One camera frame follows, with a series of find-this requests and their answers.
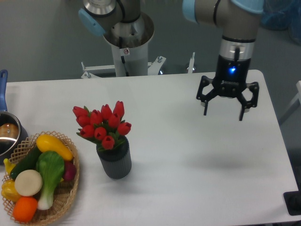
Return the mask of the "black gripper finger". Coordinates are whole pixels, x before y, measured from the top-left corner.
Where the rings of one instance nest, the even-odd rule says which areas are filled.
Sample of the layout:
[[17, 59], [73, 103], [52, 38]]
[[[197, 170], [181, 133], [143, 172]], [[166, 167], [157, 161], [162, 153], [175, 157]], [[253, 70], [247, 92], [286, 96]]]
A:
[[249, 112], [250, 108], [256, 108], [259, 96], [259, 83], [247, 83], [246, 88], [238, 95], [238, 100], [241, 103], [241, 111], [239, 120], [242, 121], [244, 113]]
[[[204, 88], [208, 87], [209, 85], [212, 85], [212, 89], [207, 93], [204, 94]], [[214, 86], [214, 80], [203, 75], [201, 77], [201, 81], [199, 84], [199, 88], [197, 91], [196, 99], [201, 101], [201, 105], [204, 107], [204, 113], [203, 115], [206, 116], [207, 114], [207, 109], [208, 109], [208, 103], [214, 99], [216, 96], [218, 96], [218, 91]]]

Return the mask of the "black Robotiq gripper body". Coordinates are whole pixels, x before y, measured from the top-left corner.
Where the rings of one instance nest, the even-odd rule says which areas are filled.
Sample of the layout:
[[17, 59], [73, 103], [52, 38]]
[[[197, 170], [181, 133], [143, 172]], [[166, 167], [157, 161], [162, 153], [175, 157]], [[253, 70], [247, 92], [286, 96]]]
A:
[[246, 89], [246, 76], [251, 59], [232, 60], [218, 56], [217, 68], [213, 79], [214, 91], [218, 96], [241, 98]]

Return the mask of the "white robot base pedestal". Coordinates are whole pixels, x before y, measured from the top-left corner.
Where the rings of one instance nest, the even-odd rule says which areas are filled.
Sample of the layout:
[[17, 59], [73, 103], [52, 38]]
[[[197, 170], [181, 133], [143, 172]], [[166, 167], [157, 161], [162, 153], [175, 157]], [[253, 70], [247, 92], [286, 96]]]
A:
[[148, 74], [148, 44], [153, 34], [153, 21], [141, 12], [136, 21], [119, 22], [104, 35], [111, 46], [117, 77]]

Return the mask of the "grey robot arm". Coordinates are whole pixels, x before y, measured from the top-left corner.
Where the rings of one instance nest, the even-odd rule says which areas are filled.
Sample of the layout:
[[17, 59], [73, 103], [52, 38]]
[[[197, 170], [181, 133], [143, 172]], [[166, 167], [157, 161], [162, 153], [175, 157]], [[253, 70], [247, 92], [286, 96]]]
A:
[[[201, 78], [196, 98], [204, 107], [216, 96], [235, 98], [241, 114], [256, 107], [257, 82], [247, 83], [254, 43], [263, 12], [262, 0], [185, 0], [184, 17], [223, 29], [215, 76]], [[78, 16], [86, 29], [104, 37], [112, 49], [118, 77], [147, 75], [151, 18], [138, 0], [85, 0]]]

